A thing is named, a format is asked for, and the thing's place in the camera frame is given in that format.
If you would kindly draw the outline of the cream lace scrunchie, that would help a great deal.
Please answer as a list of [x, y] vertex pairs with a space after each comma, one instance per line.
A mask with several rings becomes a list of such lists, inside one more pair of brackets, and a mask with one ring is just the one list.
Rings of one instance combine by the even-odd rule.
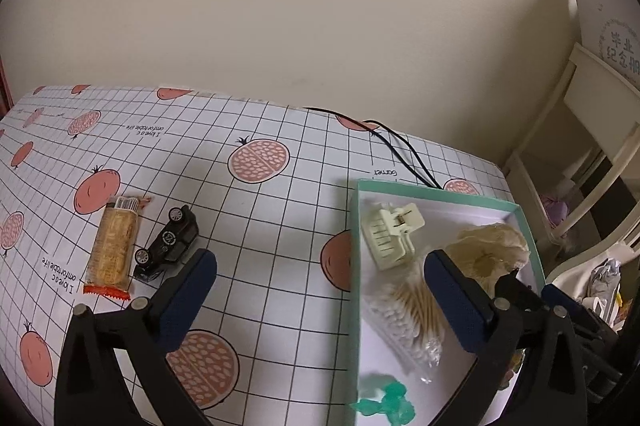
[[508, 224], [465, 229], [444, 251], [467, 278], [480, 284], [489, 297], [495, 296], [498, 279], [520, 270], [529, 260], [524, 236]]

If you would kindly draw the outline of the cotton swabs bag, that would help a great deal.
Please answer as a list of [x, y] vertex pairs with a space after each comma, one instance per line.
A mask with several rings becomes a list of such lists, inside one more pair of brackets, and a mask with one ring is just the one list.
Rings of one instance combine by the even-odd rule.
[[422, 276], [384, 283], [364, 302], [398, 354], [427, 371], [439, 365], [446, 335], [444, 317]]

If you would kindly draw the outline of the cream plastic hair claw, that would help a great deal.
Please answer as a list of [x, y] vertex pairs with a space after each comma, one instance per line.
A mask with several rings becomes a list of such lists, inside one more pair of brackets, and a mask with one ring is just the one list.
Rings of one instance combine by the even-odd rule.
[[411, 235], [425, 220], [414, 203], [372, 209], [361, 221], [361, 229], [378, 270], [386, 271], [411, 260], [416, 253]]

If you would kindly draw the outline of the packaged biscuit snack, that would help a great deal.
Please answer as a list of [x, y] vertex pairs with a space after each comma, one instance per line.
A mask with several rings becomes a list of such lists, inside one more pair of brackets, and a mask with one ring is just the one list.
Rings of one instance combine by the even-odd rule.
[[130, 268], [140, 214], [149, 204], [142, 196], [115, 196], [104, 208], [94, 239], [86, 274], [84, 294], [129, 302]]

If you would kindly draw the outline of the green ribbon bow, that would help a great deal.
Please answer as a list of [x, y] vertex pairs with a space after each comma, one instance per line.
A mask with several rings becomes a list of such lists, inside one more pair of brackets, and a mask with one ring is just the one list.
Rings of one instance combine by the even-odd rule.
[[390, 426], [409, 425], [416, 418], [404, 384], [394, 380], [382, 388], [382, 393], [380, 400], [360, 398], [349, 407], [364, 417], [383, 415]]

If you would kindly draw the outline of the black toy car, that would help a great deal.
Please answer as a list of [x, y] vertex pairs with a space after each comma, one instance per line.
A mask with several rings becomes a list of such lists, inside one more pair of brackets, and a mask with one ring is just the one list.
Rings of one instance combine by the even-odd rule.
[[154, 280], [166, 266], [176, 264], [198, 237], [198, 222], [188, 205], [173, 207], [168, 221], [147, 248], [134, 253], [134, 277]]

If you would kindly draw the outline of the pastel multicolour scrunchie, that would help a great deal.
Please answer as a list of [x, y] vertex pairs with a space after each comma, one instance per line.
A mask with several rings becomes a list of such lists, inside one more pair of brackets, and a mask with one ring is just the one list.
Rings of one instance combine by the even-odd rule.
[[525, 357], [524, 349], [517, 349], [514, 351], [514, 354], [512, 354], [511, 360], [509, 362], [508, 368], [506, 369], [506, 374], [504, 374], [499, 384], [498, 391], [505, 390], [506, 388], [509, 387], [511, 380], [513, 380], [515, 375], [518, 374], [518, 372], [520, 372], [521, 366], [524, 361], [524, 357]]

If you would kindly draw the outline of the white lattice shelf unit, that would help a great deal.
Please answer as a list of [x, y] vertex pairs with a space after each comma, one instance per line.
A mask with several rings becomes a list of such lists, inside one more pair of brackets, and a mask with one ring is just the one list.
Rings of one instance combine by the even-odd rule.
[[620, 241], [605, 250], [599, 244], [563, 262], [547, 276], [547, 283], [616, 328], [617, 315], [623, 308], [623, 268], [638, 259], [638, 245]]

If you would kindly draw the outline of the cream low shelf rack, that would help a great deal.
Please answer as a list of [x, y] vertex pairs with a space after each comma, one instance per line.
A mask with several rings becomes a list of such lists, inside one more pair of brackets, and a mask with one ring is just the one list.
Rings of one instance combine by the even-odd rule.
[[582, 248], [574, 230], [639, 161], [639, 90], [576, 44], [558, 83], [503, 165], [547, 276]]

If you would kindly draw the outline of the grid fruit print tablecloth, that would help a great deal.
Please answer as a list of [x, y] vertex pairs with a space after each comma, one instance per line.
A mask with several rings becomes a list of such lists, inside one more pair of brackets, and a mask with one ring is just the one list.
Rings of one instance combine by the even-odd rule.
[[173, 207], [218, 262], [194, 326], [230, 366], [203, 394], [216, 425], [345, 423], [349, 200], [358, 180], [510, 198], [476, 156], [343, 116], [180, 89], [40, 87], [1, 122], [1, 366], [40, 425], [84, 294], [105, 202], [149, 198], [138, 247]]

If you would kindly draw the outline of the white booklet with print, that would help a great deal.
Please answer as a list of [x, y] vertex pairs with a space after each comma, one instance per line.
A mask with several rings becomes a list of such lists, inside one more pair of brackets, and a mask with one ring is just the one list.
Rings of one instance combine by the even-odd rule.
[[582, 45], [639, 89], [637, 0], [576, 0]]

